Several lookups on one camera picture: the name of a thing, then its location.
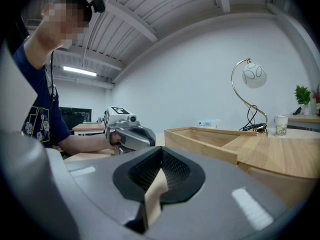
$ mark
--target ceiling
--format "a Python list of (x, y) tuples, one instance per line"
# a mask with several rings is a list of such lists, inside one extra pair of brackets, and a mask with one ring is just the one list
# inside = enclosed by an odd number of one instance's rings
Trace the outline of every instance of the ceiling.
[[(30, 0), (22, 10), (23, 21), (30, 32), (39, 24), (42, 8), (54, 1)], [(62, 70), (62, 66), (66, 65), (96, 72), (96, 80), (111, 82), (152, 45), (193, 23), (224, 14), (270, 14), (267, 3), (274, 3), (296, 16), (301, 14), (292, 0), (105, 1), (106, 11), (93, 14), (84, 34), (73, 40), (72, 45), (70, 43), (54, 52), (56, 75), (79, 77), (79, 74)]]

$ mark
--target navy blue t-shirt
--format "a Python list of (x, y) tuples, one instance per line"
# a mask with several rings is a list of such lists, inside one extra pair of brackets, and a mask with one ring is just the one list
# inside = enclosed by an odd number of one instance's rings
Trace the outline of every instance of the navy blue t-shirt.
[(20, 71), (38, 94), (29, 115), (26, 117), (22, 130), (49, 148), (58, 145), (66, 139), (70, 132), (61, 116), (59, 108), (59, 95), (56, 93), (56, 101), (52, 106), (51, 96), (48, 90), (46, 69), (35, 69), (27, 60), (24, 45), (22, 44), (13, 55), (13, 59)]

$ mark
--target hand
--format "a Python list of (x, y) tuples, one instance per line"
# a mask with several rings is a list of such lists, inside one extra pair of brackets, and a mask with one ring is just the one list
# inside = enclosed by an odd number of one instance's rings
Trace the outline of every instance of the hand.
[(121, 140), (121, 136), (116, 133), (116, 132), (112, 132), (110, 133), (110, 144), (111, 145), (115, 145), (118, 144)]

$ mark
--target white globe lamp shade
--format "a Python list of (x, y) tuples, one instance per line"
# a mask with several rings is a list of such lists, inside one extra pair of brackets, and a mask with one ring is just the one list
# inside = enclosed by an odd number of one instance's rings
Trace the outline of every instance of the white globe lamp shade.
[(267, 81), (265, 69), (258, 63), (249, 63), (242, 72), (242, 79), (249, 88), (259, 88)]

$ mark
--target gold lamp arm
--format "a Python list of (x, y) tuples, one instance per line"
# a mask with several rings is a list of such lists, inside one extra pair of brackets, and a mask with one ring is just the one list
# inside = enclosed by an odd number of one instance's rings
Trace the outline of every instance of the gold lamp arm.
[(235, 65), (235, 67), (233, 68), (232, 75), (231, 75), (232, 87), (233, 87), (233, 90), (234, 90), (235, 94), (236, 94), (245, 104), (247, 104), (247, 105), (249, 106), (249, 109), (250, 109), (250, 108), (254, 108), (255, 110), (259, 111), (261, 114), (264, 115), (264, 117), (265, 117), (265, 124), (264, 124), (263, 126), (260, 126), (260, 127), (258, 127), (258, 128), (254, 128), (254, 129), (253, 129), (254, 132), (264, 133), (264, 132), (265, 132), (265, 129), (266, 129), (266, 127), (267, 127), (267, 123), (268, 123), (267, 114), (264, 113), (263, 111), (261, 111), (260, 109), (253, 107), (249, 102), (246, 102), (243, 98), (241, 98), (240, 95), (239, 95), (239, 93), (236, 91), (236, 88), (235, 88), (235, 84), (234, 84), (234, 74), (235, 74), (235, 70), (236, 70), (236, 68), (237, 68), (242, 62), (245, 62), (245, 61), (247, 61), (248, 64), (251, 63), (250, 58), (246, 58), (246, 59), (241, 60), (240, 62), (238, 62), (238, 63)]

